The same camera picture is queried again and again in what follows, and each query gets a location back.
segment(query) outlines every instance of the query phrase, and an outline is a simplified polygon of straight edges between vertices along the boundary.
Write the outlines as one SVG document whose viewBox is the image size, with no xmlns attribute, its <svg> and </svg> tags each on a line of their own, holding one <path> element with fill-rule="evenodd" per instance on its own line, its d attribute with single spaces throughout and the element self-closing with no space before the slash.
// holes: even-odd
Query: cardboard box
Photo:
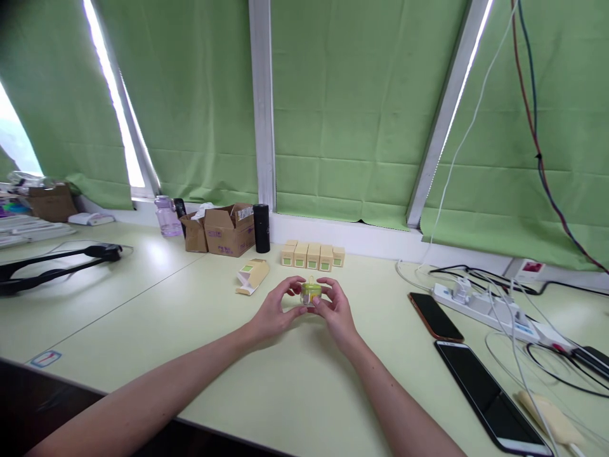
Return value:
<svg viewBox="0 0 609 457">
<path fill-rule="evenodd" d="M 286 244 L 281 249 L 281 264 L 285 267 L 291 267 L 294 265 L 294 249 L 296 248 L 293 244 Z"/>
<path fill-rule="evenodd" d="M 195 214 L 197 214 L 196 211 L 180 218 L 180 222 L 186 227 L 186 238 L 184 239 L 186 251 L 206 253 L 205 218 L 192 220 L 191 217 Z"/>
<path fill-rule="evenodd" d="M 344 265 L 344 248 L 337 248 L 334 246 L 332 253 L 334 254 L 333 266 L 342 267 Z"/>
<path fill-rule="evenodd" d="M 268 275 L 269 270 L 270 267 L 266 260 L 250 260 L 237 272 L 237 277 L 241 281 L 242 286 L 237 288 L 235 292 L 243 295 L 252 295 L 266 275 Z"/>
<path fill-rule="evenodd" d="M 334 253 L 332 252 L 332 246 L 322 244 L 319 251 L 319 271 L 331 272 L 333 263 Z"/>
<path fill-rule="evenodd" d="M 319 243 L 309 243 L 309 248 L 306 252 L 306 267 L 309 270 L 316 270 L 319 268 L 319 251 L 322 247 Z"/>
<path fill-rule="evenodd" d="M 296 268 L 306 268 L 306 251 L 309 248 L 308 243 L 298 242 L 294 248 L 294 266 Z"/>
<path fill-rule="evenodd" d="M 64 184 L 54 189 L 30 187 L 27 201 L 34 216 L 49 222 L 68 222 L 68 217 L 78 214 L 70 187 Z"/>
<path fill-rule="evenodd" d="M 212 254 L 241 257 L 254 245 L 254 207 L 250 204 L 208 209 L 204 226 Z"/>
</svg>

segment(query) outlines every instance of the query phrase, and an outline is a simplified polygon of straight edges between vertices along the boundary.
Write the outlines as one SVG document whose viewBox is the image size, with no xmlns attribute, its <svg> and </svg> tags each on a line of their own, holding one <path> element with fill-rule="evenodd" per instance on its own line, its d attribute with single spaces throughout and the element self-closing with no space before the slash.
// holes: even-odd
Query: pink water bottle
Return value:
<svg viewBox="0 0 609 457">
<path fill-rule="evenodd" d="M 166 195 L 159 195 L 154 201 L 157 206 L 160 232 L 163 236 L 178 236 L 182 234 L 182 225 L 173 207 L 173 202 Z"/>
</svg>

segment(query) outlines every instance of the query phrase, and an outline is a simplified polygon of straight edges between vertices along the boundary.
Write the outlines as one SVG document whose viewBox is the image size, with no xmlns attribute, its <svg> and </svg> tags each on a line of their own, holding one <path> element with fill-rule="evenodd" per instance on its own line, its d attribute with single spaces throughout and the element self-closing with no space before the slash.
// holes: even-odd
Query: green curtain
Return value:
<svg viewBox="0 0 609 457">
<path fill-rule="evenodd" d="M 132 209 L 125 153 L 82 0 L 3 6 L 0 77 L 45 175 Z"/>
<path fill-rule="evenodd" d="M 6 151 L 0 146 L 0 182 L 6 182 L 6 177 L 11 171 L 19 170 Z"/>
<path fill-rule="evenodd" d="M 247 0 L 98 0 L 163 193 L 258 202 Z"/>
<path fill-rule="evenodd" d="M 496 1 L 421 218 L 429 237 L 455 150 L 469 126 L 484 75 L 508 25 L 510 2 Z M 609 264 L 609 3 L 523 1 L 532 42 L 538 137 L 547 180 L 578 241 Z M 530 88 L 527 49 L 518 51 Z M 528 99 L 532 104 L 529 90 Z M 457 156 L 434 242 L 576 270 L 595 267 L 573 245 L 537 173 L 511 35 L 490 73 L 478 118 Z"/>
<path fill-rule="evenodd" d="M 466 0 L 274 0 L 277 209 L 407 230 Z"/>
</svg>

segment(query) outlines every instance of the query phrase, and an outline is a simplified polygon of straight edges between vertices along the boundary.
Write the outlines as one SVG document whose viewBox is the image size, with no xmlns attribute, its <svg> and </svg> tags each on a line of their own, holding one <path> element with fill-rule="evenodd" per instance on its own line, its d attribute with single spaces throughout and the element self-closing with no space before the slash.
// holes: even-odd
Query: light green desk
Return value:
<svg viewBox="0 0 609 457">
<path fill-rule="evenodd" d="M 252 296 L 237 295 L 236 273 L 250 258 L 267 259 L 271 271 Z M 278 246 L 265 255 L 252 249 L 241 258 L 206 255 L 54 346 L 62 357 L 44 371 L 111 392 L 239 327 L 284 277 L 318 275 L 280 266 L 278 259 Z M 133 267 L 148 268 L 139 262 Z M 412 275 L 413 269 L 414 265 L 403 265 L 406 274 Z M 335 268 L 331 276 L 349 296 L 357 328 L 366 342 L 466 454 L 505 455 L 492 444 L 437 354 L 432 337 L 408 301 L 407 294 L 414 288 L 397 276 L 394 263 L 348 255 L 345 267 Z M 528 314 L 538 317 L 523 297 L 516 300 Z M 609 341 L 603 337 L 609 323 L 608 300 L 550 286 L 537 302 L 569 337 L 609 353 Z M 286 307 L 297 303 L 296 297 L 284 299 Z M 492 329 L 452 310 L 447 313 L 504 389 L 516 393 L 520 388 L 484 345 L 484 336 Z M 497 337 L 491 343 L 515 371 L 507 340 Z M 533 370 L 551 382 L 538 369 Z M 609 437 L 608 400 L 561 385 L 550 391 L 531 371 L 528 379 L 534 390 L 570 408 Z M 325 324 L 314 315 L 304 316 L 279 340 L 235 363 L 180 418 L 298 456 L 389 454 L 352 368 L 334 346 Z M 606 455 L 607 447 L 589 440 L 582 450 L 593 457 Z"/>
<path fill-rule="evenodd" d="M 165 239 L 159 229 L 125 223 L 98 227 L 74 226 L 77 233 L 0 251 L 0 262 L 45 253 L 69 240 L 93 239 L 133 246 L 112 264 L 87 268 L 71 278 L 59 278 L 14 297 L 0 297 L 0 357 L 24 363 L 84 326 L 151 288 L 179 269 L 202 258 L 184 251 L 182 237 Z M 80 249 L 90 242 L 70 243 L 60 249 Z M 23 268 L 28 277 L 54 268 L 92 260 L 84 255 Z"/>
</svg>

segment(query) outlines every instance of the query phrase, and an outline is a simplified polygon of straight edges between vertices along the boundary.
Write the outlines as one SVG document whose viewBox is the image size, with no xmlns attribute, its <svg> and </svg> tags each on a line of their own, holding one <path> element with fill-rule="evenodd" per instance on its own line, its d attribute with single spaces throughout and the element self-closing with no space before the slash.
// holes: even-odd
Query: white wall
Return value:
<svg viewBox="0 0 609 457">
<path fill-rule="evenodd" d="M 104 212 L 114 215 L 120 222 L 156 227 L 156 207 L 153 200 L 134 199 L 136 211 L 104 210 L 85 197 L 78 197 L 81 211 Z M 187 211 L 196 211 L 198 204 L 186 203 Z M 423 261 L 429 243 L 422 241 L 417 230 L 402 232 L 389 228 L 375 227 L 364 223 L 337 222 L 280 214 L 270 215 L 271 242 L 283 244 L 288 239 L 318 241 L 334 246 L 343 246 L 348 254 L 369 257 L 401 259 L 405 262 Z M 434 244 L 429 249 L 425 263 L 437 267 L 448 267 L 464 263 L 470 267 L 482 268 L 496 274 L 503 274 L 511 257 L 483 253 L 469 249 L 453 248 Z M 539 277 L 540 281 L 560 281 L 576 286 L 609 290 L 609 275 L 602 272 L 574 272 L 547 266 Z"/>
</svg>

